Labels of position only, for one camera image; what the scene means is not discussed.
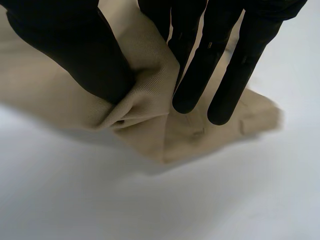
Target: khaki cloth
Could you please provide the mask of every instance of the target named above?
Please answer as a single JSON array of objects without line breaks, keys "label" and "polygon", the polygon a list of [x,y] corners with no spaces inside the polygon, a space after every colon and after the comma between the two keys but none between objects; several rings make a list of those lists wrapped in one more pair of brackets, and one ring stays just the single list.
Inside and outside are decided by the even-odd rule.
[{"label": "khaki cloth", "polygon": [[177,113],[171,101],[179,64],[154,24],[135,4],[100,8],[136,76],[134,88],[118,105],[86,92],[54,61],[19,39],[4,10],[0,17],[0,101],[61,128],[111,128],[142,156],[162,163],[210,153],[279,125],[279,109],[249,89],[226,125],[215,126],[207,120],[227,56],[222,57],[194,111]]}]

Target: black robotic finger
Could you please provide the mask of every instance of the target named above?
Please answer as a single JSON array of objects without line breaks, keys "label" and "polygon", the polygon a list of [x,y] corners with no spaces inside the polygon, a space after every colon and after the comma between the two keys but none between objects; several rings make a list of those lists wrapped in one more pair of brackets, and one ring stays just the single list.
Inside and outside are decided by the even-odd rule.
[{"label": "black robotic finger", "polygon": [[186,68],[190,53],[196,42],[201,15],[207,0],[171,0],[172,37],[168,46],[180,64],[177,84]]},{"label": "black robotic finger", "polygon": [[245,13],[239,41],[208,109],[211,123],[224,125],[229,121],[265,47],[281,25],[282,21]]},{"label": "black robotic finger", "polygon": [[200,45],[173,96],[173,107],[179,113],[187,114],[194,109],[224,53],[231,30],[243,10],[237,0],[230,2],[208,2]]},{"label": "black robotic finger", "polygon": [[117,104],[134,75],[98,0],[0,0],[13,30],[89,93]]}]

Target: black glove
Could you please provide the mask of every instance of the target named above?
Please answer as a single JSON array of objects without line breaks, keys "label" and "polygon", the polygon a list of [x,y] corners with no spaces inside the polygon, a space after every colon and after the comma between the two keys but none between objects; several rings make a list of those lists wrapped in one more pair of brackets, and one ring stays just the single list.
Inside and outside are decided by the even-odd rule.
[{"label": "black glove", "polygon": [[[224,53],[232,28],[238,21],[243,9],[245,9],[246,13],[241,25],[238,44],[207,114],[208,119],[215,125],[227,123],[265,47],[277,35],[282,22],[294,18],[306,2],[307,0],[209,0],[204,15],[200,45],[173,96],[173,107],[183,114],[194,109]],[[195,36],[189,37],[191,34],[187,34],[186,39],[189,40],[182,42],[189,43],[189,45],[179,44],[179,38],[177,40],[175,35],[174,19],[175,17],[179,18],[181,24],[185,23],[184,29],[181,31],[182,37],[184,32],[196,33],[194,30],[199,23],[196,16],[201,15],[200,8],[195,7],[197,4],[201,5],[198,0],[171,0],[173,40],[169,41],[169,46],[174,46],[171,50],[180,62],[182,72],[185,68],[184,61],[188,60],[190,47],[193,46]],[[192,13],[187,12],[184,9],[186,5],[193,6],[194,11],[192,11],[192,8],[188,8]],[[175,12],[178,11],[173,6],[180,8],[180,11],[185,14],[179,13],[175,16]],[[150,16],[151,19],[155,16],[168,15],[167,9],[165,15],[160,13],[149,15],[152,11],[145,9],[142,9],[142,12]],[[193,24],[190,24],[189,20],[192,19],[197,20],[193,20]],[[163,33],[165,32],[164,29],[165,26],[161,26]]]}]

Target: white background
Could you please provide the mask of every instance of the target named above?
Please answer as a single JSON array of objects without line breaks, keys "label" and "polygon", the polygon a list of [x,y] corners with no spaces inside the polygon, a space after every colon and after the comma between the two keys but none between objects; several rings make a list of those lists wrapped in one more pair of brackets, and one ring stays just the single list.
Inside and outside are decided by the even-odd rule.
[{"label": "white background", "polygon": [[0,240],[320,239],[319,24],[309,0],[252,76],[283,129],[193,161],[161,166],[108,131],[0,105]]}]

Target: beige fabric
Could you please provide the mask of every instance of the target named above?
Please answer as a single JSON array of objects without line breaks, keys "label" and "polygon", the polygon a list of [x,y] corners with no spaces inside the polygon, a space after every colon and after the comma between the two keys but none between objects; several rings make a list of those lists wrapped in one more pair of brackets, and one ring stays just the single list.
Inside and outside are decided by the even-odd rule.
[{"label": "beige fabric", "polygon": [[187,115],[177,113],[171,99],[179,65],[153,23],[136,7],[101,10],[136,73],[134,88],[118,105],[83,90],[55,62],[20,40],[4,16],[0,20],[0,101],[63,128],[111,128],[141,155],[163,163],[209,153],[278,126],[279,109],[248,89],[230,122],[209,123],[207,109],[228,56],[222,57],[196,109]]}]

